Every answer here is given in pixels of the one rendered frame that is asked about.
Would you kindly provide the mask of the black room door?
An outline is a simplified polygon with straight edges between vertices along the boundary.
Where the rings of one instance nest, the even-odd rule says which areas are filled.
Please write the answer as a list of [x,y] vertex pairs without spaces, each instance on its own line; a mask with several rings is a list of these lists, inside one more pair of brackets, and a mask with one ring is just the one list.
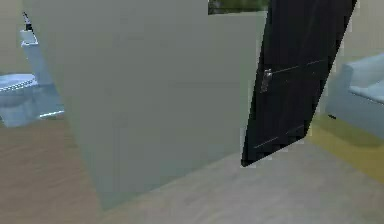
[[[246,126],[247,167],[303,139],[357,0],[270,0]],[[260,87],[272,70],[266,92]]]

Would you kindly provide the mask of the green framed picture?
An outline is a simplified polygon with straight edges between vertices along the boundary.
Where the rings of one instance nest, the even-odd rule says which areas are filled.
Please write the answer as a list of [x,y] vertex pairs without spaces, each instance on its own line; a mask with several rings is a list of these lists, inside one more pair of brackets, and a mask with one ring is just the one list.
[[270,0],[208,0],[208,14],[265,11]]

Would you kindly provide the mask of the white toilet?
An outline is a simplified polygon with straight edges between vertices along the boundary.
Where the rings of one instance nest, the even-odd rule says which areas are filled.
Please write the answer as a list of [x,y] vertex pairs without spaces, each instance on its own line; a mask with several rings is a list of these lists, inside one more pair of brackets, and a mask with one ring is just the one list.
[[0,76],[0,120],[5,127],[25,126],[65,112],[37,37],[30,30],[21,30],[20,36],[32,72]]

